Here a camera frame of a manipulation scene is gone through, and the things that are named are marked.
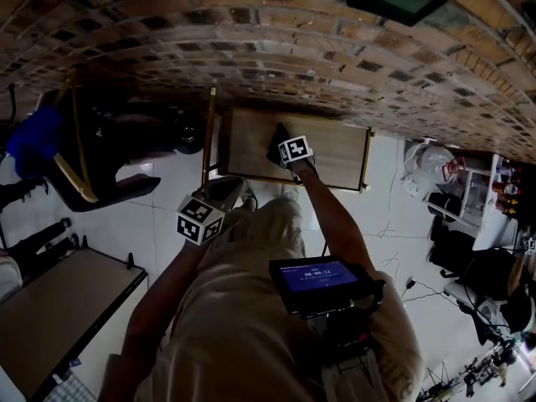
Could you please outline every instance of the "black pants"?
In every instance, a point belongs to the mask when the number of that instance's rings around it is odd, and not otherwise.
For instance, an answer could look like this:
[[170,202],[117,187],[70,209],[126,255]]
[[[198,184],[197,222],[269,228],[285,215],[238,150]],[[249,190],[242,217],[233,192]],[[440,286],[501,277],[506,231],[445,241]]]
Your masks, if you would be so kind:
[[64,232],[64,223],[58,222],[39,231],[37,234],[30,235],[26,240],[19,241],[16,245],[8,249],[9,255],[17,262],[23,278],[43,274],[46,270],[54,266],[69,250],[75,248],[73,242],[65,238],[57,245],[54,245],[39,255],[37,254],[41,247]]
[[27,178],[14,184],[0,185],[0,211],[8,204],[24,198],[43,183],[42,178]]

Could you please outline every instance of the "camera equipment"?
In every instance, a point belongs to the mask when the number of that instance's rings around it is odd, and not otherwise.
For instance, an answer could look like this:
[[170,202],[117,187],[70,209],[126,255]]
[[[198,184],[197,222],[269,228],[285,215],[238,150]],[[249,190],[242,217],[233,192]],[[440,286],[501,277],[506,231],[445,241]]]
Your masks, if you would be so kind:
[[270,274],[289,314],[300,314],[323,336],[315,348],[324,363],[362,356],[369,347],[365,320],[381,305],[385,281],[340,256],[271,260]]

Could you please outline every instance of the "blue fabric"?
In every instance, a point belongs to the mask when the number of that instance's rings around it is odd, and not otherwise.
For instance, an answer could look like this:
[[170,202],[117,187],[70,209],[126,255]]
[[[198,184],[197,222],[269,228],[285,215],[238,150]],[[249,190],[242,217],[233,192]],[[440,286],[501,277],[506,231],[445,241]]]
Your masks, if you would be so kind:
[[44,164],[59,152],[61,125],[59,113],[52,106],[43,106],[13,130],[6,152],[15,158],[15,171],[20,178],[44,174]]

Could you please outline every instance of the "blue screen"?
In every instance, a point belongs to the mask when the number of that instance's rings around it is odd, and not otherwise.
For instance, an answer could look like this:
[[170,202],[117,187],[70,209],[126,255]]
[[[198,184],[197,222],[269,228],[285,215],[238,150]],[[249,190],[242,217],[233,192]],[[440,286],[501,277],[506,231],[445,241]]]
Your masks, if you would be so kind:
[[292,291],[310,291],[323,287],[354,283],[358,279],[342,262],[287,266],[281,273]]

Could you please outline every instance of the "beige shirt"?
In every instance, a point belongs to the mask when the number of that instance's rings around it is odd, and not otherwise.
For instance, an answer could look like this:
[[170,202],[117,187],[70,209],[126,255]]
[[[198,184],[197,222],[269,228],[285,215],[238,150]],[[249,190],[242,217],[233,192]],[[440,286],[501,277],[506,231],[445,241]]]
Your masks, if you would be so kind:
[[[299,257],[245,241],[207,255],[136,401],[325,400],[322,385],[297,365],[315,335],[286,312],[268,272],[269,260]],[[372,277],[387,281],[369,324],[381,378],[390,399],[413,402],[423,378],[415,335],[390,277]]]

